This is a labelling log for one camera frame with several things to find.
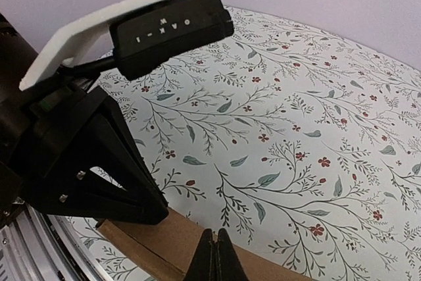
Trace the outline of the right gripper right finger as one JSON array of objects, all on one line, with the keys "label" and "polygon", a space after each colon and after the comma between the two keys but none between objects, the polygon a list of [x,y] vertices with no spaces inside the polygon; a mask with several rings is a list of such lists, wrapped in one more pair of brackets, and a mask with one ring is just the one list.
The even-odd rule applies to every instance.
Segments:
[{"label": "right gripper right finger", "polygon": [[215,246],[216,280],[249,281],[226,229],[218,231]]}]

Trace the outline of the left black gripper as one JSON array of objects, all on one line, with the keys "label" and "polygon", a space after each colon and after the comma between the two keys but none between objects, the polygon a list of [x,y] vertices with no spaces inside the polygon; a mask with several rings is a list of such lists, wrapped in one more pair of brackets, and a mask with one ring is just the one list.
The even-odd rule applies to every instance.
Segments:
[{"label": "left black gripper", "polygon": [[[36,52],[1,19],[1,225],[23,210],[156,225],[168,202],[146,167],[120,107],[99,88],[56,76],[18,83]],[[92,172],[102,168],[121,186]]]}]

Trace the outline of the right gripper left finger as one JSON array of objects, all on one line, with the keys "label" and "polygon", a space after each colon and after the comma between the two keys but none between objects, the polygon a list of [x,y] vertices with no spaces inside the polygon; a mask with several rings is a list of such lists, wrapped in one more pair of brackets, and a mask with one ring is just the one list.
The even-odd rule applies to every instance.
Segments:
[{"label": "right gripper left finger", "polygon": [[203,231],[184,281],[216,280],[216,242],[212,230]]}]

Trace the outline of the brown cardboard paper box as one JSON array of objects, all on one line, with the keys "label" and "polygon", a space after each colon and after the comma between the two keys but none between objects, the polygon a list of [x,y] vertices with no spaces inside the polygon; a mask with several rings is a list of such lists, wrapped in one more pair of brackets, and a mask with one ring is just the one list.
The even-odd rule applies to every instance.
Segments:
[{"label": "brown cardboard paper box", "polygon": [[[205,228],[170,210],[158,225],[104,220],[98,230],[156,280],[184,280]],[[305,280],[244,248],[234,245],[234,249],[249,280]]]}]

